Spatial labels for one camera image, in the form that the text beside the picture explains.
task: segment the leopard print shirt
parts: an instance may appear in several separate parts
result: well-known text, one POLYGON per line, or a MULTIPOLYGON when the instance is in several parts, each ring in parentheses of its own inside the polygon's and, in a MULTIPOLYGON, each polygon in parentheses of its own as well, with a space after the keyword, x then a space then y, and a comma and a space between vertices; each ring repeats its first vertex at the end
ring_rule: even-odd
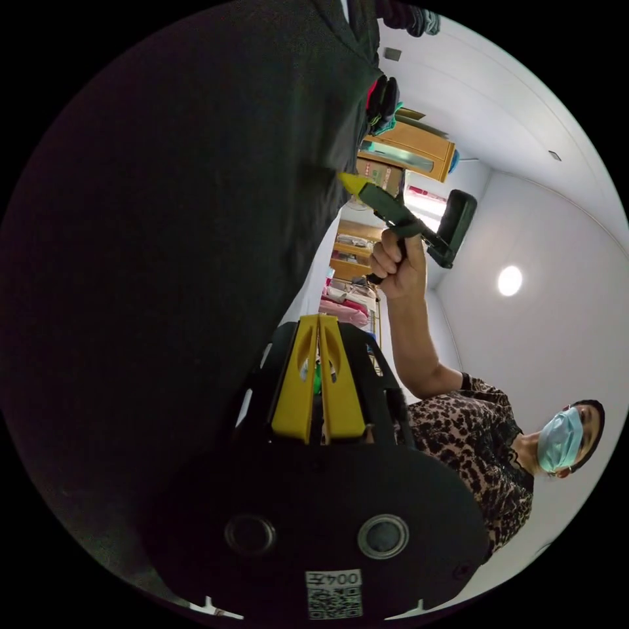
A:
MULTIPOLYGON (((505 393, 463 374, 463 388, 408 406, 417 447, 461 477, 481 508, 489 550, 485 562, 526 523, 533 477, 511 448, 522 433, 505 393)), ((404 443, 400 429, 398 443, 404 443)))

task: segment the wooden cabinet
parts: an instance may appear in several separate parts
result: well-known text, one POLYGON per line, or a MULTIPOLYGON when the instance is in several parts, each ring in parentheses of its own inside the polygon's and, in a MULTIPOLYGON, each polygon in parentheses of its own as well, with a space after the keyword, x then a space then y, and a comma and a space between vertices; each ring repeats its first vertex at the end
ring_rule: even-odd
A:
MULTIPOLYGON (((376 243, 380 241, 382 232, 383 230, 377 227, 369 227, 368 225, 353 223, 352 221, 340 221, 337 234, 355 236, 356 238, 363 238, 371 243, 376 243)), ((335 278, 350 282, 355 277, 361 277, 371 273, 372 270, 369 266, 369 256, 372 253, 371 249, 355 247, 335 240, 333 251, 347 256, 353 256, 356 260, 354 262, 346 259, 336 259, 333 253, 330 266, 334 269, 335 278)))
POLYGON ((367 136, 358 156, 406 168, 444 182, 452 164, 455 145, 425 129, 397 122, 381 136, 367 136))

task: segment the yellow tip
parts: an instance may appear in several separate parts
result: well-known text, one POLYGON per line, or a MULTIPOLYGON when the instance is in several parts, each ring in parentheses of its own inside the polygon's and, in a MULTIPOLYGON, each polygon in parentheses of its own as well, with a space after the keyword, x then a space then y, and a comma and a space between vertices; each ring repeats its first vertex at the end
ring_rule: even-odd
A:
POLYGON ((368 184, 371 183, 369 179, 365 177, 359 177, 358 175, 350 175, 348 172, 340 172, 339 179, 341 183, 345 186, 345 189, 356 197, 359 196, 362 189, 368 184))

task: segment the ceiling light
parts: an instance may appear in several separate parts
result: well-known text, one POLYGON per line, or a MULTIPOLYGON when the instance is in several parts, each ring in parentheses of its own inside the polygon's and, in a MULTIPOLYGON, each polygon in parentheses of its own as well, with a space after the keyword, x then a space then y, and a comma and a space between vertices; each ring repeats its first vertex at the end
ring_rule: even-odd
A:
POLYGON ((515 295, 522 285, 522 273, 517 267, 507 267, 498 276, 498 290, 505 297, 515 295))

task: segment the surgical mask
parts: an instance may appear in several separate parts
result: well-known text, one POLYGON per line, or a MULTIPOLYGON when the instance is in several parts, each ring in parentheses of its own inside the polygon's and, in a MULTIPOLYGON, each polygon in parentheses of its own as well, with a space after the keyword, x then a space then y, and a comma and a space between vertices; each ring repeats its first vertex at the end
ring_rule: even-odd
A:
POLYGON ((581 448, 583 426, 578 409, 557 413, 542 429, 537 442, 537 460, 547 472, 574 465, 581 448))

